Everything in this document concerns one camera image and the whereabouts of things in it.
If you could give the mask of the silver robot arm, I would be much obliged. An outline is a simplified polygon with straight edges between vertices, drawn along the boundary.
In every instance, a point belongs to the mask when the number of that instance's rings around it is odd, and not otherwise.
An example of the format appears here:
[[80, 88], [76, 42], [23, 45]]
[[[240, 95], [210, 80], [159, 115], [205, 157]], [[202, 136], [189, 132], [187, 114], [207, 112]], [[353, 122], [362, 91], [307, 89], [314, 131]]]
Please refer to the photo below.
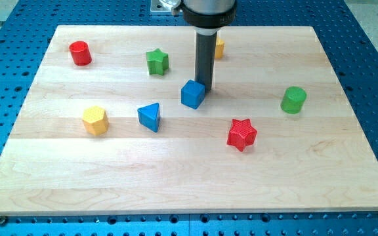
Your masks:
[[209, 92], [213, 85], [215, 47], [218, 31], [236, 17], [236, 0], [178, 0], [171, 14], [182, 13], [196, 31], [195, 81]]

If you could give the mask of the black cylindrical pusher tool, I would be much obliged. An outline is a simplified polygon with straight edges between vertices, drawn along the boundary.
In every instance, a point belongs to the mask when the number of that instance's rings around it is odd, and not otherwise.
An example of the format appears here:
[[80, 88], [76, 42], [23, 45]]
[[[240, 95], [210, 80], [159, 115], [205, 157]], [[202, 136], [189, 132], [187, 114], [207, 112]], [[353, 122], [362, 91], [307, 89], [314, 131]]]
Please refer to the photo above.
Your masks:
[[196, 34], [195, 80], [209, 92], [213, 84], [217, 32], [212, 35]]

